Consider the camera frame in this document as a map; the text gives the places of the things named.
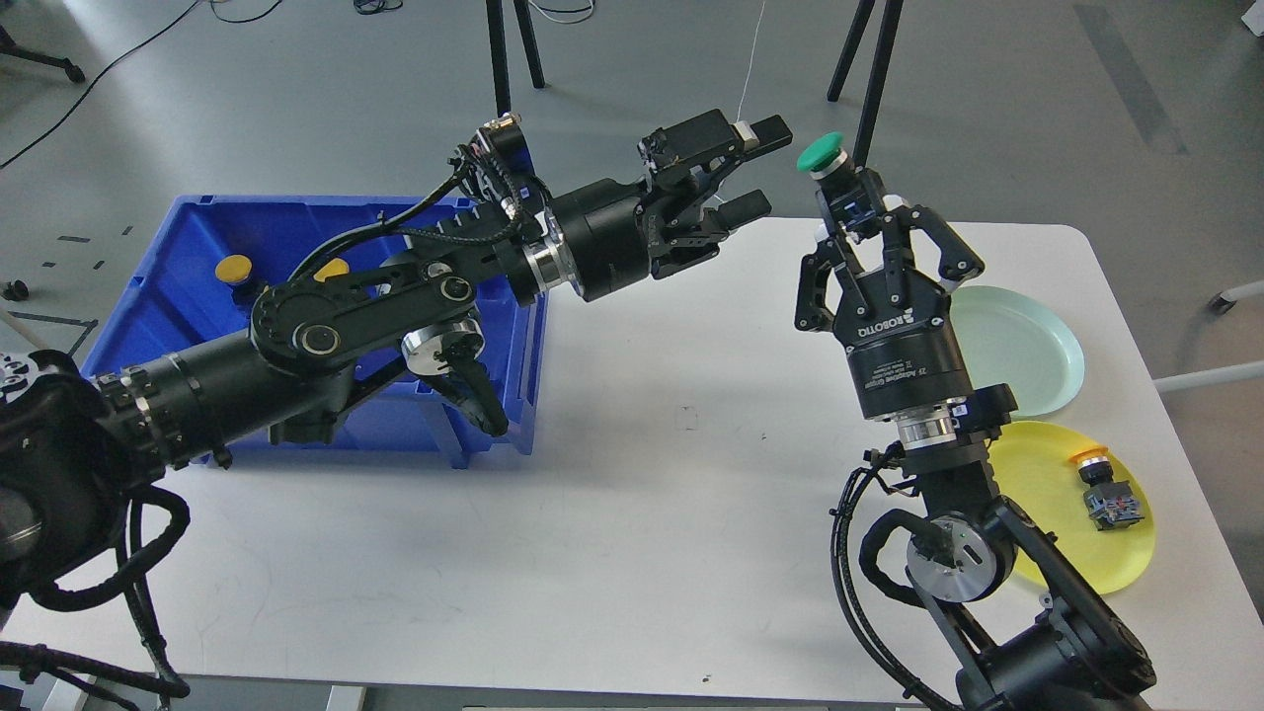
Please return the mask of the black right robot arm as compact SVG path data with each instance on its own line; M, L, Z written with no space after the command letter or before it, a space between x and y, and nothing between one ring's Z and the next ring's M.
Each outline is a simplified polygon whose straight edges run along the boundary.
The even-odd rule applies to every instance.
M1146 649L1055 540L999 491L988 445L1016 407L976 388L951 291L983 262L929 207L819 189L825 238L801 263L796 326L844 347L860 409L897 440L867 450L830 510L836 598L863 652L930 710L1144 710ZM957 701L904 665L862 576L927 611L959 662Z

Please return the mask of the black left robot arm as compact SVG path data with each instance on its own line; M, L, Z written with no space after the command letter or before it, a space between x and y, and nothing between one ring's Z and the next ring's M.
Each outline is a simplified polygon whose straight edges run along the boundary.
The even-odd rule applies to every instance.
M646 175L560 197L530 159L520 118L494 118L459 144L434 194L316 247L253 305L245 330L83 377L59 350L3 356L3 616L19 598L75 612L123 598L153 671L51 646L3 643L23 682L56 676L131 708L101 679L148 691L159 708L190 696L166 653L147 576L190 528L190 505L159 490L198 455L229 467L230 442L330 442L351 410L404 372L490 436L509 416L478 359L477 288L509 281L514 301L571 283L592 301L718 256L770 214L762 191L707 205L748 161L789 145L782 116L719 110L638 140Z

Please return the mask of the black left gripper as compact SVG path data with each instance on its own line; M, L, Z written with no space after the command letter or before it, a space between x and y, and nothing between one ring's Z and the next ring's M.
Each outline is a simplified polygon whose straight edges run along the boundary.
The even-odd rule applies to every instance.
M638 140L655 189L709 189L720 172L790 145L782 116L727 121L709 110L676 125L659 127ZM646 277L664 280L713 261L720 243L739 228L771 214L762 190L728 199L718 207L688 205L669 214L672 199L653 197L643 185L603 178L549 202L552 232L561 238L564 263L583 301L626 288Z

